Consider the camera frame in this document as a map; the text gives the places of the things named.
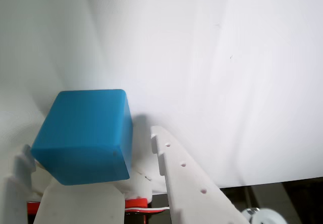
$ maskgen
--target white backdrop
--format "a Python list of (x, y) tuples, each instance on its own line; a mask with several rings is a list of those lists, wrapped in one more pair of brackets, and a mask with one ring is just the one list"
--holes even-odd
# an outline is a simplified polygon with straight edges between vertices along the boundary
[(164, 191), (149, 126), (220, 187), (323, 176), (323, 0), (0, 0), (0, 154), (61, 90), (126, 90), (134, 165)]

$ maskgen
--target red component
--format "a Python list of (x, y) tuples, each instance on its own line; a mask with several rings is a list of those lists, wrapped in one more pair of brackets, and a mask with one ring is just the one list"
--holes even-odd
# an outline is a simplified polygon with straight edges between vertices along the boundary
[(126, 212), (137, 212), (137, 213), (160, 213), (165, 210), (126, 210)]
[(126, 200), (126, 207), (125, 208), (131, 208), (131, 207), (147, 208), (148, 201), (146, 198)]
[[(36, 215), (39, 205), (40, 205), (40, 202), (27, 202), (28, 215)], [(126, 200), (126, 207), (125, 208), (131, 208), (131, 207), (147, 208), (148, 201), (146, 198)]]
[(40, 202), (27, 202), (27, 213), (28, 215), (36, 215)]

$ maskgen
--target blue foam block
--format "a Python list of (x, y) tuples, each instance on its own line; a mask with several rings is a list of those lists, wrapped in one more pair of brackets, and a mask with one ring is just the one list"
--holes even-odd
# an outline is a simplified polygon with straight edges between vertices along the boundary
[(126, 92), (59, 93), (31, 153), (63, 185), (128, 179), (132, 120)]

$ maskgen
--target blue cube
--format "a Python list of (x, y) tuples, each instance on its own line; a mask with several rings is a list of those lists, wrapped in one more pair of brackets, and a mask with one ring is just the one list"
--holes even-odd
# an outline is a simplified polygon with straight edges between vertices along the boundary
[(129, 178), (132, 120), (126, 92), (58, 94), (31, 153), (63, 185)]

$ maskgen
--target cable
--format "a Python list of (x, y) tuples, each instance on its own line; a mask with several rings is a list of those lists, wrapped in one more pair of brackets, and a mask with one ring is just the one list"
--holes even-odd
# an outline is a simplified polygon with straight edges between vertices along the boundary
[(160, 207), (160, 208), (139, 208), (139, 207), (130, 207), (126, 208), (125, 212), (137, 212), (137, 213), (159, 213), (163, 212), (164, 210), (169, 210), (168, 206)]

